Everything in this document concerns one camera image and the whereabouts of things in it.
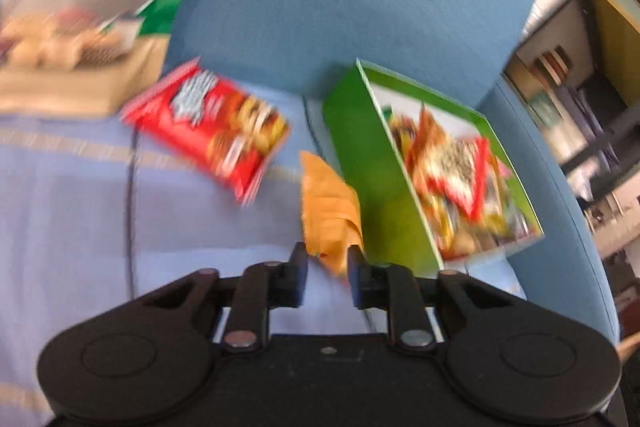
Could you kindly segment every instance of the snack packet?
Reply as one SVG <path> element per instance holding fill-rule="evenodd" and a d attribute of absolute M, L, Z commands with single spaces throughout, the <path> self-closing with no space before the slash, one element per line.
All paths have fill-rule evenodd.
<path fill-rule="evenodd" d="M 438 251 L 449 251 L 455 239 L 458 225 L 456 209 L 439 194 L 421 196 L 420 204 Z"/>
<path fill-rule="evenodd" d="M 409 147 L 406 158 L 404 159 L 404 165 L 409 175 L 414 174 L 414 169 L 421 158 L 427 157 L 430 155 L 431 150 L 445 144 L 449 140 L 451 140 L 450 136 L 443 127 L 436 122 L 431 111 L 428 111 L 427 108 L 422 106 L 414 141 Z"/>
<path fill-rule="evenodd" d="M 358 195 L 321 158 L 300 152 L 302 228 L 306 251 L 336 277 L 347 273 L 347 250 L 362 250 Z"/>
<path fill-rule="evenodd" d="M 484 203 L 486 138 L 448 140 L 418 157 L 413 181 L 418 193 L 437 192 L 453 201 L 467 219 L 478 221 Z"/>
<path fill-rule="evenodd" d="M 487 163 L 484 201 L 482 202 L 479 226 L 494 235 L 506 237 L 510 235 L 509 225 L 504 217 L 504 204 L 508 190 L 500 177 L 500 165 L 497 158 L 489 153 Z"/>
<path fill-rule="evenodd" d="M 402 157 L 402 161 L 406 162 L 417 132 L 415 122 L 404 114 L 395 114 L 388 106 L 382 108 L 382 114 L 385 117 L 386 124 L 389 126 L 391 136 Z"/>
<path fill-rule="evenodd" d="M 194 160 L 242 204 L 254 200 L 290 133 L 276 108 L 202 69 L 197 59 L 127 103 L 120 118 Z"/>

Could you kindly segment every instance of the green box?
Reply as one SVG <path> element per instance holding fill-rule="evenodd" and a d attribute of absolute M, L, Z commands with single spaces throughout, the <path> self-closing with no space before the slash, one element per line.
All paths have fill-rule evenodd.
<path fill-rule="evenodd" d="M 507 255 L 516 253 L 542 238 L 542 227 L 522 182 L 482 114 L 410 78 L 357 60 L 324 100 L 322 113 L 344 179 L 360 198 L 369 262 L 402 264 L 422 276 L 432 275 L 444 267 L 418 196 L 382 115 L 382 107 L 391 105 L 417 120 L 423 103 L 452 136 L 480 134 L 487 137 L 492 152 L 513 171 L 514 175 L 506 183 L 517 206 L 527 217 L 532 235 L 514 241 L 500 251 Z"/>

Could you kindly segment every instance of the metal rivet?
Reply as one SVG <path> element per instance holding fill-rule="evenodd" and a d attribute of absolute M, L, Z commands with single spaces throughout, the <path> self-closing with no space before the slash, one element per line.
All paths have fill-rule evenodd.
<path fill-rule="evenodd" d="M 433 335 L 424 330 L 408 330 L 400 335 L 400 340 L 405 346 L 425 347 L 433 342 Z"/>
<path fill-rule="evenodd" d="M 231 347 L 250 347 L 255 344 L 258 337 L 253 331 L 231 331 L 225 335 L 225 344 Z"/>

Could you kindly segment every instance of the black wire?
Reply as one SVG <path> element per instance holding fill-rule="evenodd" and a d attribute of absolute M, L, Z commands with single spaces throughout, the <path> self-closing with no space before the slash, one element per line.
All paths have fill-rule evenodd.
<path fill-rule="evenodd" d="M 311 115 L 309 114 L 309 105 L 308 105 L 308 102 L 306 101 L 306 96 L 302 97 L 302 105 L 304 105 L 305 107 L 306 128 L 309 130 L 309 134 L 311 135 L 311 140 L 314 141 L 314 146 L 316 147 L 316 154 L 326 161 L 326 158 L 324 157 L 324 152 L 322 152 L 322 146 L 320 145 L 320 140 L 318 140 L 318 136 L 316 136 L 316 132 L 314 131 L 314 126 L 313 124 L 311 124 Z"/>
<path fill-rule="evenodd" d="M 137 154 L 138 154 L 138 141 L 140 139 L 140 133 L 137 129 L 133 130 L 131 136 L 131 159 L 129 161 L 129 167 L 127 168 L 127 187 L 125 191 L 125 210 L 124 210 L 124 227 L 125 227 L 125 258 L 127 263 L 127 294 L 129 299 L 136 298 L 136 283 L 135 283 L 135 270 L 134 270 L 134 241 L 135 241 L 135 186 L 136 186 L 136 166 Z"/>

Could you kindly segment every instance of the red snack bag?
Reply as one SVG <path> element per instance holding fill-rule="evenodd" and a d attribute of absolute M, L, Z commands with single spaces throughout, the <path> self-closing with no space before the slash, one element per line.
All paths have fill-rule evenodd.
<path fill-rule="evenodd" d="M 254 200 L 290 131 L 273 106 L 203 70 L 197 59 L 127 103 L 120 118 L 194 160 L 242 204 Z"/>
<path fill-rule="evenodd" d="M 442 194 L 476 222 L 484 203 L 488 155 L 486 138 L 448 140 L 421 156 L 414 168 L 414 186 L 423 194 Z"/>

